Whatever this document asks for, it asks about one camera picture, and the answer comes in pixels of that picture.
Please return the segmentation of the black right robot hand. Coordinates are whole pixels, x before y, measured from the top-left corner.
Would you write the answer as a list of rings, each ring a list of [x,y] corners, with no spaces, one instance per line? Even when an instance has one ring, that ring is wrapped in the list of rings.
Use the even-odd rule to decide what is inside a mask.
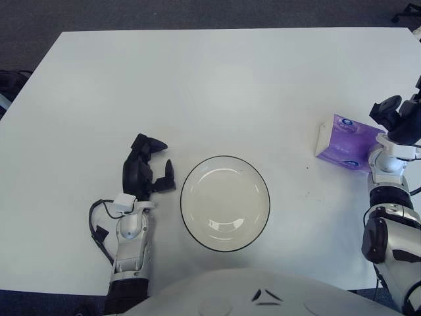
[[[414,145],[420,140],[420,78],[415,88],[418,92],[402,101],[394,95],[375,103],[369,116],[387,130],[387,137],[397,144]]]

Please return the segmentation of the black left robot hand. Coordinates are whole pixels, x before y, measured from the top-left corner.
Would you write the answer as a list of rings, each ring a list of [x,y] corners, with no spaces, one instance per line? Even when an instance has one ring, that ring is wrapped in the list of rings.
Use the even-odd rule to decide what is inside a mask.
[[[149,161],[154,153],[167,149],[168,146],[157,139],[138,134],[131,152],[123,164],[122,189],[125,194],[135,196],[138,201],[149,201],[152,193],[163,193],[176,189],[174,168],[170,159],[165,164],[163,177],[153,182],[153,171]]]

